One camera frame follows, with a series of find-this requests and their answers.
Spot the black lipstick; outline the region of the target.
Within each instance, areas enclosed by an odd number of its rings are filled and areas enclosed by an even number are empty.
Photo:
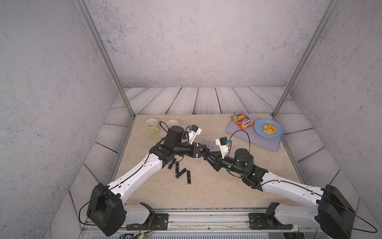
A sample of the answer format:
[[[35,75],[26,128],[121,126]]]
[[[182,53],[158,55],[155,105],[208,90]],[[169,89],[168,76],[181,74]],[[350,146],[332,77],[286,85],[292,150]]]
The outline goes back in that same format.
[[[179,170],[179,166],[180,166],[180,164],[179,164],[179,162],[178,161],[176,161],[176,174],[178,174],[179,172],[180,172],[180,170]]]
[[[187,170],[187,184],[191,185],[191,172]]]
[[[176,163],[176,159],[174,158],[171,162],[170,162],[170,164],[169,164],[169,166],[168,166],[168,169],[169,170],[171,170],[172,169],[172,167],[174,166],[174,164]]]
[[[186,173],[187,172],[187,169],[186,168],[184,168],[184,169],[182,169],[180,172],[178,172],[177,174],[176,174],[176,178],[179,178],[179,177],[181,177],[184,173]]]

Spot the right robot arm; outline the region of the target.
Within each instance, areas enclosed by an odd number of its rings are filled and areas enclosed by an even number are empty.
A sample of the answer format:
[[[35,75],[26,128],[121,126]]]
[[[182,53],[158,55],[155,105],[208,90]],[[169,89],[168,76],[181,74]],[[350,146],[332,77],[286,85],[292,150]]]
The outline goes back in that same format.
[[[300,204],[298,207],[272,203],[267,216],[275,224],[296,224],[321,229],[333,239],[349,239],[356,212],[339,189],[304,185],[279,177],[254,164],[248,150],[236,150],[234,157],[209,152],[203,156],[216,171],[222,168],[238,173],[244,184],[252,189],[274,193]]]

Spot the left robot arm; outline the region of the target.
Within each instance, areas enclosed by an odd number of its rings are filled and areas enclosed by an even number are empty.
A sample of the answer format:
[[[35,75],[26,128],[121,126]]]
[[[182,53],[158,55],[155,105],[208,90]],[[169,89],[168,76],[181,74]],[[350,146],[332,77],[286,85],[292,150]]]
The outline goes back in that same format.
[[[98,184],[92,191],[87,217],[106,235],[112,236],[123,227],[151,230],[155,211],[145,203],[127,205],[129,197],[153,174],[176,155],[199,158],[209,149],[194,140],[202,132],[191,125],[187,130],[172,126],[148,154],[130,171],[108,185]]]

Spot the clear acrylic lipstick organizer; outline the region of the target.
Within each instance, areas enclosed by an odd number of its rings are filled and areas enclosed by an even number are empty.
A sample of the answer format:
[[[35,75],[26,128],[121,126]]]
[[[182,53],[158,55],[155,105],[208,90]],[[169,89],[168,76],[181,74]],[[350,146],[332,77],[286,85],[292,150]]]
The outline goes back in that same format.
[[[220,151],[220,148],[218,145],[216,145],[215,141],[207,141],[206,142],[206,147],[210,150],[210,151]]]

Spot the orange snack packet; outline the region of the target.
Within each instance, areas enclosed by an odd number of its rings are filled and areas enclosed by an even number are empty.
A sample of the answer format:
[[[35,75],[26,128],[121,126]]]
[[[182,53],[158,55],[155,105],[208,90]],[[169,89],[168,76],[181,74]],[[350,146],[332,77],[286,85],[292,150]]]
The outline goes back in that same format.
[[[254,125],[254,122],[246,116],[243,112],[234,114],[231,119],[240,127],[240,129],[245,130]]]

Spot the pink mug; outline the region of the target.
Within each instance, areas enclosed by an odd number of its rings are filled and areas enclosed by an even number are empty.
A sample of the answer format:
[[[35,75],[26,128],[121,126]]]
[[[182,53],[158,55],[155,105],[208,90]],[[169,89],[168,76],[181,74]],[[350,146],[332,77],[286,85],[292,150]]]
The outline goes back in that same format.
[[[169,121],[166,123],[166,125],[168,126],[168,128],[171,128],[171,127],[173,127],[173,126],[179,126],[179,123],[178,123],[177,120],[175,120],[175,119],[171,119],[171,120],[169,120]]]

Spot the blue plate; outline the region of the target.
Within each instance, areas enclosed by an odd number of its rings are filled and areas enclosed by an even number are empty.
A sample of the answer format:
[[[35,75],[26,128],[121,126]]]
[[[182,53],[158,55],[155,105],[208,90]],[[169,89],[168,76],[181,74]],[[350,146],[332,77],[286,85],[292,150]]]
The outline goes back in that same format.
[[[255,132],[266,139],[278,139],[284,133],[282,126],[272,119],[257,119],[254,123],[254,127]]]

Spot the green mug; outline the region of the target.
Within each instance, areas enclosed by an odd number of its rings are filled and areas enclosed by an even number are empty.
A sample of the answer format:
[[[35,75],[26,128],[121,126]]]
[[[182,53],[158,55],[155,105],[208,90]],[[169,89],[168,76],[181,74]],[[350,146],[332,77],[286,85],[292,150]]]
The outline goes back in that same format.
[[[146,122],[145,122],[145,125],[147,127],[147,130],[148,132],[151,134],[151,135],[156,135],[159,133],[159,129],[158,129],[158,121],[154,118],[151,118],[151,119],[148,119]]]

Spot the bread roll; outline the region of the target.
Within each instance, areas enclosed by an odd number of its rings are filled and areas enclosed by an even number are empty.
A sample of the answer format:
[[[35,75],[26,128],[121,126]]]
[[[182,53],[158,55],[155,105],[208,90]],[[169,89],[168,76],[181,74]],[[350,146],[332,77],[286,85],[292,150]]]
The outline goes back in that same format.
[[[263,132],[267,135],[274,135],[276,131],[277,128],[271,123],[263,125]]]

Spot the aluminium rail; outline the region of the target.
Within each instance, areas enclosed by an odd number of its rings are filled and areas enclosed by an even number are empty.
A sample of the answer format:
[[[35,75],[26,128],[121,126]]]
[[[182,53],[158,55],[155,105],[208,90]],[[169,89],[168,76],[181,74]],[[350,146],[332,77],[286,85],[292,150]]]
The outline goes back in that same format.
[[[292,230],[252,230],[249,213],[263,210],[157,210],[169,214],[166,231],[128,231],[120,228],[112,239],[327,239],[323,231],[293,225]]]

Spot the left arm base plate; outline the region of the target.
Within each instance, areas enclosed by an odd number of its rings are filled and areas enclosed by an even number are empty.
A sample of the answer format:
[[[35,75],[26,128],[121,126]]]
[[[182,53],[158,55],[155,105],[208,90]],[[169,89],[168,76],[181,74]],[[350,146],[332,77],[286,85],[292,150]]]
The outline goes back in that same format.
[[[123,226],[128,231],[166,231],[168,229],[169,214],[159,214],[149,216],[143,224],[131,224]]]

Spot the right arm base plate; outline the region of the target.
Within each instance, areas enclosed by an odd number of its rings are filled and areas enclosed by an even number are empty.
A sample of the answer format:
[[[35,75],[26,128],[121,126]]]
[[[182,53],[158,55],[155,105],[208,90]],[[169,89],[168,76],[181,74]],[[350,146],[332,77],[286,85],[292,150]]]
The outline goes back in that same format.
[[[249,213],[249,228],[252,230],[292,230],[293,225],[281,224],[273,216],[265,213]]]

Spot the right frame post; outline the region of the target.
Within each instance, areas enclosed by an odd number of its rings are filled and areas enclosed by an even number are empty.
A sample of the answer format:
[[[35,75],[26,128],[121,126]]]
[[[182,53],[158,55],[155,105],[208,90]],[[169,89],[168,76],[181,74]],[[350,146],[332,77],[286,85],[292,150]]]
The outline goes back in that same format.
[[[324,14],[319,21],[315,31],[313,32],[312,37],[310,38],[307,47],[305,51],[302,54],[302,57],[300,58],[293,74],[291,75],[288,83],[286,84],[284,91],[274,109],[272,112],[272,117],[275,119],[278,113],[281,111],[288,95],[291,93],[293,87],[295,86],[296,82],[298,81],[298,78],[300,77],[305,65],[308,63],[312,53],[314,52],[314,49],[316,45],[318,44],[319,40],[321,39],[322,35],[325,32],[325,29],[327,28],[328,24],[330,23],[331,18],[333,17],[333,14],[335,13],[337,7],[339,4],[339,0],[331,0],[328,3],[328,6],[326,10],[324,11]]]

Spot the frame post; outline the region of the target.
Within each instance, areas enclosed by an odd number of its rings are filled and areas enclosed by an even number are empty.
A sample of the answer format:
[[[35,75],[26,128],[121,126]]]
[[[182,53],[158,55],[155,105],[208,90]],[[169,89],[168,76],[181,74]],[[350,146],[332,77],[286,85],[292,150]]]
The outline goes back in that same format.
[[[77,0],[76,4],[78,5],[79,11],[83,17],[83,20],[88,28],[88,31],[99,51],[99,54],[102,58],[103,63],[105,64],[108,73],[116,87],[116,90],[118,91],[119,96],[121,97],[121,100],[124,104],[124,106],[127,108],[129,115],[134,119],[136,117],[136,114],[134,113],[132,106],[126,96],[126,93],[121,85],[121,82],[119,80],[119,77],[117,75],[117,72],[112,64],[112,61],[108,55],[108,52],[106,50],[106,47],[103,44],[103,41],[99,35],[99,32],[96,28],[96,25],[93,21],[93,18],[91,16],[91,13],[88,9],[88,6],[86,4],[86,1],[84,0]]]
[[[274,109],[272,112],[272,117],[275,119],[278,113],[281,111],[288,95],[291,93],[293,87],[295,86],[296,82],[298,81],[298,78],[300,77],[305,65],[308,63],[312,53],[314,52],[314,49],[316,45],[318,44],[319,40],[321,39],[322,35],[325,32],[325,29],[327,28],[328,24],[330,23],[331,18],[333,17],[333,14],[335,13],[337,7],[339,4],[339,0],[331,0],[328,3],[328,6],[326,10],[324,11],[324,14],[319,21],[315,31],[313,32],[312,37],[310,38],[307,47],[305,51],[302,54],[302,57],[300,58],[293,74],[291,75],[288,83],[286,84],[284,91]]]

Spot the left frame post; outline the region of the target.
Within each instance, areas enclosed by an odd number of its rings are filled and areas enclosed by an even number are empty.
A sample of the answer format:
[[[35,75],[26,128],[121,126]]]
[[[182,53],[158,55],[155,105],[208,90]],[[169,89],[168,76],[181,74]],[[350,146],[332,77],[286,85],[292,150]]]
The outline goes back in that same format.
[[[108,73],[116,87],[116,90],[118,91],[119,96],[121,97],[121,100],[124,104],[124,106],[127,108],[129,115],[134,119],[136,117],[136,114],[134,113],[132,106],[126,96],[126,93],[121,85],[121,82],[119,80],[119,77],[117,75],[117,72],[112,64],[112,61],[108,55],[108,52],[106,50],[106,47],[103,44],[103,41],[99,35],[99,32],[96,28],[96,25],[93,21],[93,18],[91,16],[91,13],[88,9],[88,6],[86,4],[86,1],[84,0],[77,0],[76,4],[78,5],[79,11],[83,17],[83,20],[88,28],[88,31],[99,51],[99,54],[102,58],[103,63],[105,64]]]

